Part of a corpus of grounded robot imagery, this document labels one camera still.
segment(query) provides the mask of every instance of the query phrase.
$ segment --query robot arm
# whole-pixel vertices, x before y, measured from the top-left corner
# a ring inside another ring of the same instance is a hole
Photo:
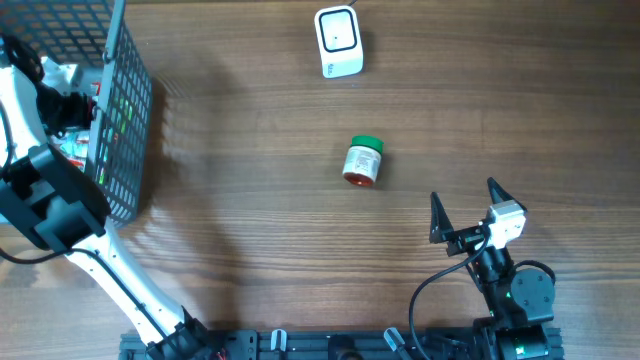
[[[94,278],[129,317],[154,359],[191,358],[206,350],[204,327],[151,280],[123,245],[104,194],[47,144],[43,118],[50,109],[62,109],[55,117],[73,109],[65,108],[69,102],[56,106],[56,99],[65,98],[42,87],[46,75],[39,61],[25,67],[24,58],[33,58],[26,45],[10,48],[6,39],[0,42],[0,213],[35,246],[66,256]],[[3,251],[0,255],[20,263]]]
[[[178,324],[184,323],[182,306],[167,296],[149,278],[118,236],[111,219],[105,221],[105,234],[91,235],[75,244],[72,249],[95,253],[121,283],[98,261],[82,252],[73,252],[67,259],[87,272],[129,317],[145,344],[160,343]],[[142,308],[125,292],[122,286],[142,304]]]

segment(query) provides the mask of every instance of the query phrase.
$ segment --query white device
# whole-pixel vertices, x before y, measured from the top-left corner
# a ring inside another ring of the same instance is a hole
[[[364,55],[358,17],[351,6],[341,5],[316,13],[316,36],[326,78],[357,74]]]

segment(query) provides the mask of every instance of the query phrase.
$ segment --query wood grain surface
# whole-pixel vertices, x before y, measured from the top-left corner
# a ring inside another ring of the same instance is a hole
[[[365,70],[335,80],[313,27],[331,3],[130,5],[154,107],[127,247],[212,328],[406,329],[419,282],[462,260],[428,243],[429,193],[470,226],[494,176],[530,210],[513,258],[558,274],[567,359],[638,358],[640,8],[527,3],[361,0]],[[374,190],[341,177],[362,133],[386,143]],[[1,262],[0,286],[2,359],[114,359],[133,328],[63,259]],[[416,311],[487,313],[463,271]]]

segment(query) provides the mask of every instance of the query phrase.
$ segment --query black cable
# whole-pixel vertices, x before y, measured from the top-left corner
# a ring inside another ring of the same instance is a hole
[[[95,260],[104,269],[104,271],[106,271],[107,274],[109,276],[111,276],[111,278],[116,283],[116,285],[118,285],[118,287],[120,287],[120,289],[125,293],[125,295],[129,298],[129,300],[131,300],[131,302],[142,313],[142,315],[144,315],[144,317],[147,318],[149,323],[156,329],[156,331],[160,334],[160,336],[162,336],[162,339],[164,339],[164,341],[166,341],[166,343],[169,345],[171,350],[174,351],[176,356],[178,356],[178,358],[181,359],[182,356],[181,356],[180,351],[168,339],[168,335],[165,334],[165,332],[162,330],[162,328],[160,328],[160,325],[155,321],[155,319],[151,316],[151,314],[149,314],[149,312],[146,309],[146,306],[144,304],[142,304],[140,301],[138,301],[138,299],[133,295],[133,293],[131,293],[129,288],[126,287],[126,285],[122,282],[122,280],[120,280],[120,278],[118,278],[118,276],[113,272],[113,270],[111,270],[111,268],[97,254],[95,254],[95,253],[93,253],[93,252],[91,252],[89,250],[85,250],[85,249],[71,249],[71,250],[67,250],[67,251],[54,252],[54,253],[45,255],[43,257],[37,258],[37,259],[19,259],[19,258],[16,258],[16,257],[13,257],[13,256],[7,254],[4,250],[2,250],[2,248],[0,248],[0,257],[2,257],[3,259],[5,259],[5,260],[7,260],[9,262],[12,262],[14,264],[18,264],[18,265],[36,265],[36,264],[40,264],[40,263],[43,263],[45,261],[57,258],[58,256],[71,255],[71,254],[73,254],[75,252],[86,254],[87,256],[89,256],[90,258]]]
[[[544,271],[547,275],[549,275],[549,277],[551,278],[551,282],[553,283],[553,285],[556,284],[556,273],[553,272],[553,270],[551,270],[550,267],[548,267],[547,265],[539,262],[539,261],[535,261],[535,260],[524,260],[524,261],[520,261],[519,263],[515,264],[513,266],[513,268],[511,268],[511,272],[515,273],[516,270],[521,267],[521,266],[533,266],[533,267],[537,267],[538,269]]]
[[[2,126],[4,127],[4,137],[7,140],[7,160],[4,161],[4,165],[2,166],[2,175],[0,179],[4,179],[9,172],[9,167],[11,166],[11,160],[13,159],[14,149],[13,149],[13,137],[11,136],[11,127],[9,127],[9,117],[7,116],[7,112],[5,111],[4,105],[2,101],[0,101],[0,116],[2,116]]]
[[[57,258],[60,255],[65,255],[69,253],[70,253],[69,251],[61,251],[61,252],[51,253],[37,259],[18,259],[16,257],[13,257],[7,254],[4,250],[2,250],[2,248],[0,248],[0,257],[7,260],[8,262],[12,262],[18,265],[36,265],[36,264],[43,263],[47,260]]]
[[[473,262],[478,256],[480,256],[480,254],[482,254],[482,252],[484,251],[484,249],[487,248],[487,245],[489,244],[489,238],[485,237],[484,241],[482,242],[482,246],[480,247],[480,249],[473,255],[469,256],[468,258],[466,258],[464,261],[462,261],[461,263],[454,265],[446,270],[442,270],[439,273],[431,276],[430,278],[428,278],[427,280],[423,281],[422,284],[420,284],[420,286],[418,286],[418,288],[416,289],[416,291],[414,291],[413,296],[411,297],[411,302],[409,303],[409,329],[411,329],[411,336],[413,337],[413,342],[416,344],[416,349],[418,349],[418,351],[420,352],[420,354],[427,360],[431,360],[431,358],[429,357],[429,355],[427,355],[427,353],[424,351],[424,348],[422,347],[422,345],[420,344],[420,341],[418,340],[418,335],[416,334],[416,327],[415,324],[413,322],[413,310],[416,304],[416,299],[418,298],[418,295],[420,295],[420,292],[422,292],[422,289],[424,289],[427,285],[431,284],[432,282],[434,282],[435,280],[450,274],[458,269],[461,269],[465,266],[467,266],[468,264],[470,264],[471,262]]]

